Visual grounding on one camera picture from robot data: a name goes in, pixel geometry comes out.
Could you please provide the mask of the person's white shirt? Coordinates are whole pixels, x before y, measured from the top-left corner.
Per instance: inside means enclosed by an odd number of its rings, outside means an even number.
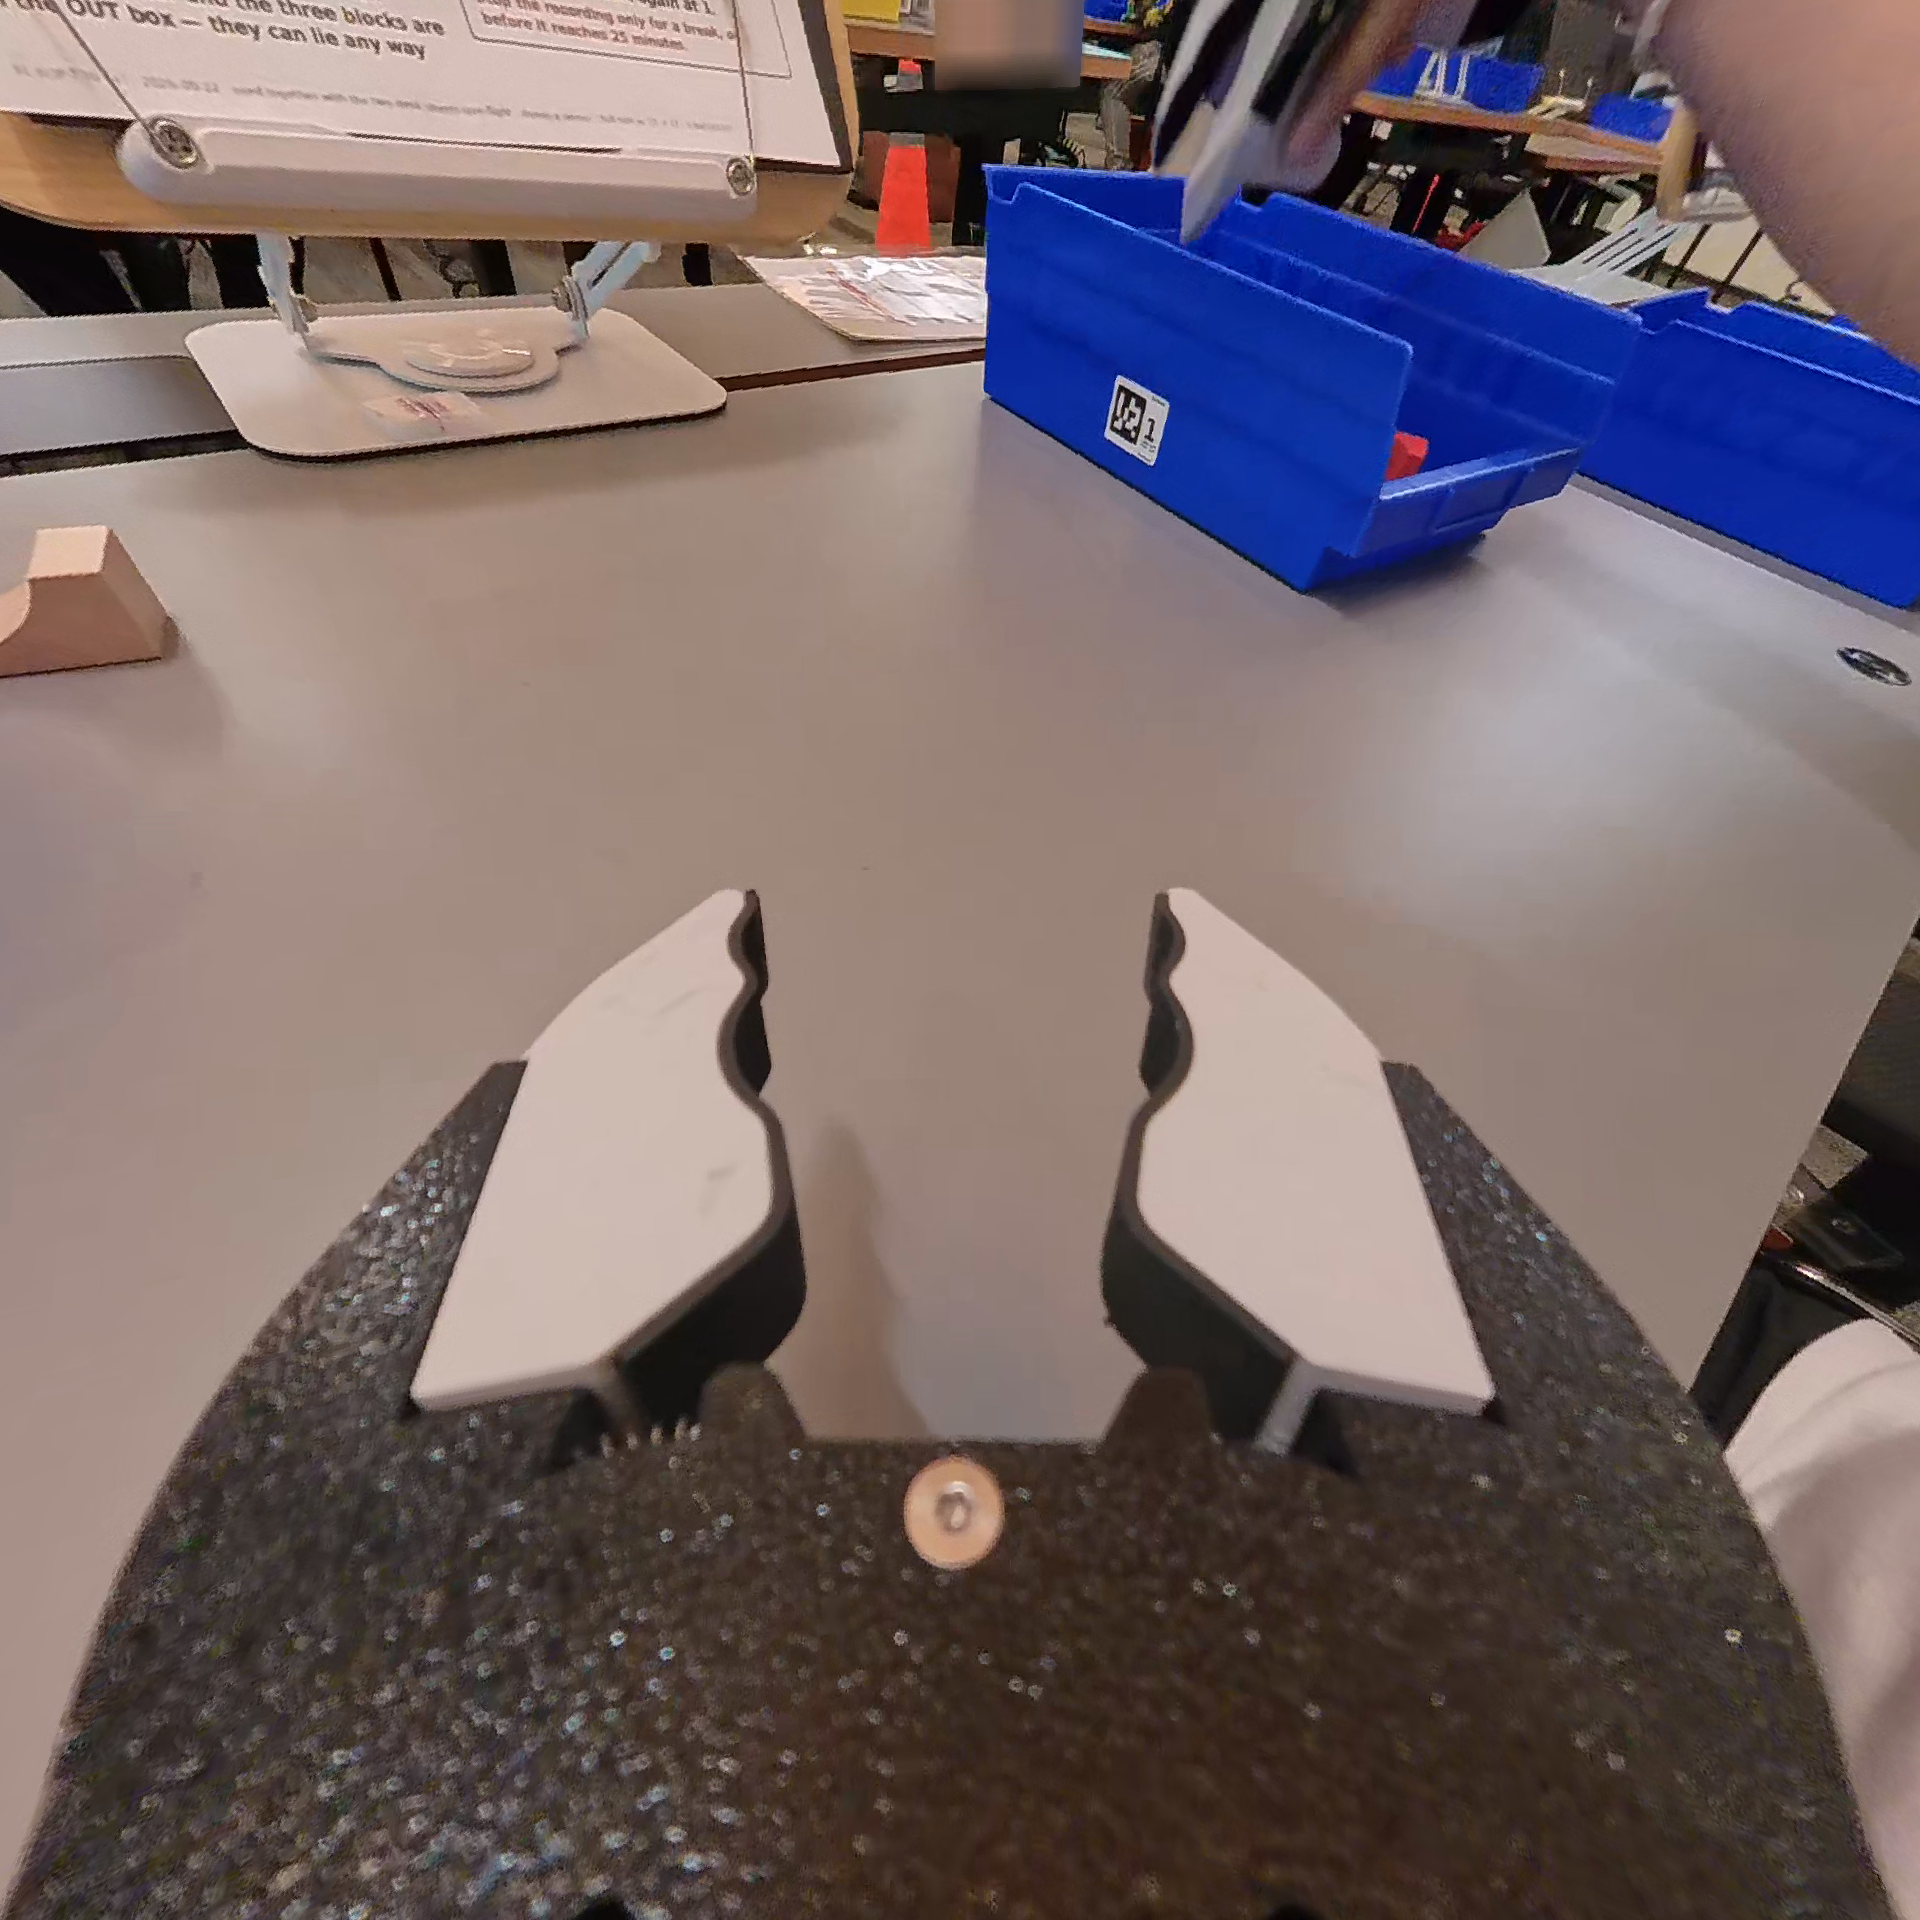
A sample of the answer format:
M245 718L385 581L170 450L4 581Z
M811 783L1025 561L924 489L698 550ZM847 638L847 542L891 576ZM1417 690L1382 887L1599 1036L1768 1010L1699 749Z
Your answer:
M1831 1697L1860 1835L1920 1915L1920 1359L1849 1320L1749 1406L1726 1466L1759 1524Z

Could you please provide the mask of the natural wooden arch block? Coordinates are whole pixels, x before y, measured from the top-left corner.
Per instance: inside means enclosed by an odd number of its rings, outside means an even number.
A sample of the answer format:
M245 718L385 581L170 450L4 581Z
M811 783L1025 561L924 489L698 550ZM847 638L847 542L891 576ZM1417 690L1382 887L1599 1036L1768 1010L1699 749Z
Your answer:
M177 655L126 547L108 525L37 527L28 569L0 594L0 677L151 664Z

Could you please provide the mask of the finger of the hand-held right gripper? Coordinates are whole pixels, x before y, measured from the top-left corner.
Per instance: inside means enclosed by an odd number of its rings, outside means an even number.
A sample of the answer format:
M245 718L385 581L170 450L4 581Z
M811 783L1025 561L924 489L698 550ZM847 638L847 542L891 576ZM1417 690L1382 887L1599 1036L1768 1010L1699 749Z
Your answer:
M1258 99L1220 97L1197 99L1182 143L1182 249L1189 249L1244 185L1268 185L1278 164L1278 126L1258 114Z

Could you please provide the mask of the person's right forearm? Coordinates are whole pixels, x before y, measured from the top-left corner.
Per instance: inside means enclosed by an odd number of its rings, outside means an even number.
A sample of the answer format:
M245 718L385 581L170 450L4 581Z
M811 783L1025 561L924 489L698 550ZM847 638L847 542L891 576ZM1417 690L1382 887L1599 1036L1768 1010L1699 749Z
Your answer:
M1789 271L1880 345L1920 353L1920 4L1631 4Z

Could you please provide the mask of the blue tagged plastic storage bin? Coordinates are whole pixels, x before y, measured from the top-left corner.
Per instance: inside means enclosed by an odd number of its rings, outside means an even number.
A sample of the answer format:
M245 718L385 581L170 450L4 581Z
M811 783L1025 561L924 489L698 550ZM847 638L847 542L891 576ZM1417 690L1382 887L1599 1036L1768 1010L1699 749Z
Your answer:
M1182 249L1182 185L988 173L988 397L1288 589L1553 498L1640 320L1289 195ZM1424 469L1388 483L1393 436Z

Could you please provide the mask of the white stand with instruction sheet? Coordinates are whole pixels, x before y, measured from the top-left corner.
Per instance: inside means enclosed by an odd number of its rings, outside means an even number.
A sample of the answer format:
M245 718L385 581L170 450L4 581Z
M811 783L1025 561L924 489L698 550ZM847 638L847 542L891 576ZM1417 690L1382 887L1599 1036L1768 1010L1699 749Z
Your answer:
M857 159L847 12L829 4ZM4 114L4 208L98 238L243 238L268 320L200 321L186 359L253 450L338 466L584 429L694 424L726 406L694 359L611 314L655 249L805 239L847 173L751 153L551 153L324 132L179 132L170 116ZM540 304L338 314L294 287L294 239L584 239Z

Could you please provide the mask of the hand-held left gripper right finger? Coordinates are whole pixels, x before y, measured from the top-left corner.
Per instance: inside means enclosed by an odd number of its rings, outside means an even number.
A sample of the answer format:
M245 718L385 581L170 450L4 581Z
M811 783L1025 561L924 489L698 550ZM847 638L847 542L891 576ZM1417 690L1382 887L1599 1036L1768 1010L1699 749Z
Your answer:
M1150 905L1144 1010L1096 1255L1119 1344L1258 1453L1295 1453L1330 1397L1490 1416L1382 1044L1189 887Z

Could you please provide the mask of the dark bag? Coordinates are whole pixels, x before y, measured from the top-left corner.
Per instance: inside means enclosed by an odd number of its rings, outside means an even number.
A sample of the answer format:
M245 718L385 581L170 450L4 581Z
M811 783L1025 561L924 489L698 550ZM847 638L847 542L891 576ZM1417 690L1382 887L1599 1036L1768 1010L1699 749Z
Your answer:
M1912 1344L1920 1026L1910 979L1882 985L1815 1137L1849 1151L1849 1165L1817 1167L1806 1145L1692 1379L1718 1446L1817 1333L1860 1320Z

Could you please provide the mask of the white printed instruction sheet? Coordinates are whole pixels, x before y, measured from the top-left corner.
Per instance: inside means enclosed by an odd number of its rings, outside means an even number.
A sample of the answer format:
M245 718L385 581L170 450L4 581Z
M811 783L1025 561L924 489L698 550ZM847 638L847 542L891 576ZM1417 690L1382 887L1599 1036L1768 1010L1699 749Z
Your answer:
M784 0L4 0L0 67L28 116L851 164Z

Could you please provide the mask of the laminated printed sheet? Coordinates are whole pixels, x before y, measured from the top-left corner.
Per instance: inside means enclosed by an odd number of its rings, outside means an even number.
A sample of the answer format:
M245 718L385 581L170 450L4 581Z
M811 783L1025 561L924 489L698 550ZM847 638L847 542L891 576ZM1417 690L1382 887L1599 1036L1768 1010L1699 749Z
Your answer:
M978 251L791 251L791 260L744 251L739 265L851 345L988 342Z

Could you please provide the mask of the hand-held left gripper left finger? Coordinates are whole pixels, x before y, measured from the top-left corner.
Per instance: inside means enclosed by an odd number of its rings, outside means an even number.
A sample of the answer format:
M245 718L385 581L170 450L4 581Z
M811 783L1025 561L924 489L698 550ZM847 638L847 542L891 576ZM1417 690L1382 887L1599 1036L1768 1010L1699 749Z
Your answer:
M716 1373L805 1318L805 1236L764 1036L751 887L584 979L524 1050L413 1406L584 1397L614 1438L694 1434Z

